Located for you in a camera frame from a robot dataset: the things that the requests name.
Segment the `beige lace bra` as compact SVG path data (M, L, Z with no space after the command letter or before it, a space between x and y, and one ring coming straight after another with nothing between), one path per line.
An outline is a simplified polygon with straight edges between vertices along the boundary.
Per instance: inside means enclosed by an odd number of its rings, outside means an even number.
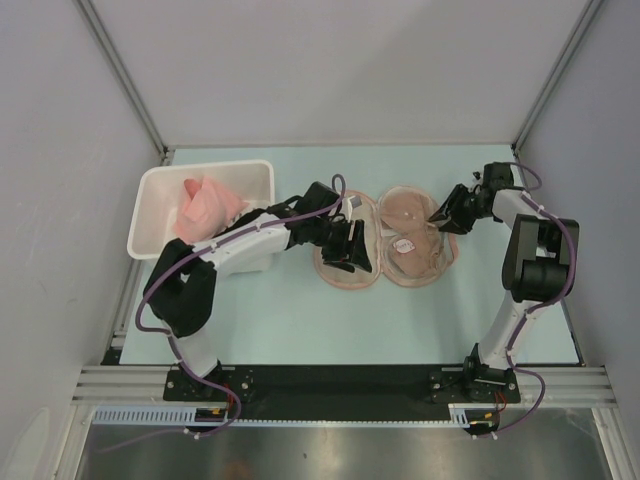
M416 187L395 186L378 202L383 273L393 283L418 288L437 281L459 255L456 239L429 222L437 202Z

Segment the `floral mesh laundry bag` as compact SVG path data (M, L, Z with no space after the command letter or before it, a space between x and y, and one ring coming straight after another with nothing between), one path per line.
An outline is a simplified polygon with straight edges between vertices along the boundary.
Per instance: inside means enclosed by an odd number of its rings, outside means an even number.
M394 186L374 200L349 190L347 212L364 222L364 241L372 271L353 273L332 268L322 261L321 250L313 254L317 274L329 285L343 290L372 286L381 275L405 288L430 285L442 277L459 257L456 238L440 232L429 222L439 208L425 191Z

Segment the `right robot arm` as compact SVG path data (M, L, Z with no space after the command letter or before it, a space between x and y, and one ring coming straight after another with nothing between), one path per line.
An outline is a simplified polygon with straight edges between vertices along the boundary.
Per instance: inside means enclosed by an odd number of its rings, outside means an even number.
M493 162L475 173L471 187L458 184L430 217L442 233L465 235L491 218L506 225L510 239L501 282L502 304L484 338L458 372L443 370L432 382L438 403L518 400L515 356L527 330L564 299L575 281L579 225L560 219L516 184L513 163Z

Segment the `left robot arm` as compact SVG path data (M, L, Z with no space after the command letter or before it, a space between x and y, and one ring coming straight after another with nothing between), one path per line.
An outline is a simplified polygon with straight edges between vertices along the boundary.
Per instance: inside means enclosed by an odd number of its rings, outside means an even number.
M155 331L169 343L186 375L186 387L197 398L214 397L221 385L220 361L208 338L216 288L220 280L272 254L310 244L323 263L354 273L371 272L365 246L365 223L353 213L364 201L347 194L346 182L335 175L331 185L314 182L304 195L258 208L210 240L192 245L168 242L143 290L135 326L148 333L142 313L160 320Z

